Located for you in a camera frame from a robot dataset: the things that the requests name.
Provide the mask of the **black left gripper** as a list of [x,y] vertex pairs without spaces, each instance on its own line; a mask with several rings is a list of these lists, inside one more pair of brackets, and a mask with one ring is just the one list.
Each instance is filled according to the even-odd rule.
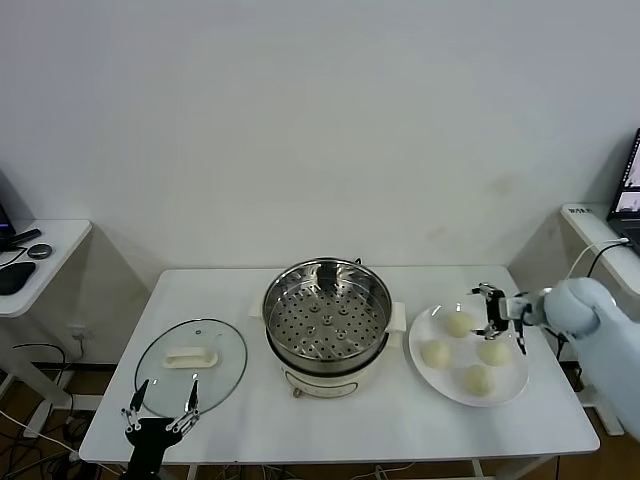
[[125,437],[133,447],[125,479],[159,479],[166,450],[183,439],[182,433],[188,433],[200,418],[198,387],[199,381],[193,381],[186,403],[186,411],[173,422],[169,418],[143,418],[138,414],[143,406],[149,385],[146,379],[137,388],[129,406],[121,409],[126,421]]

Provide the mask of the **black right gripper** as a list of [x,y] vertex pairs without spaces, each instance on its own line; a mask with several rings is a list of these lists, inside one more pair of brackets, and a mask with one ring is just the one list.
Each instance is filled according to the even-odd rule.
[[489,323],[481,329],[473,329],[472,333],[485,340],[493,340],[508,330],[508,320],[503,317],[504,292],[490,283],[481,282],[473,287],[468,295],[481,295],[488,300]]

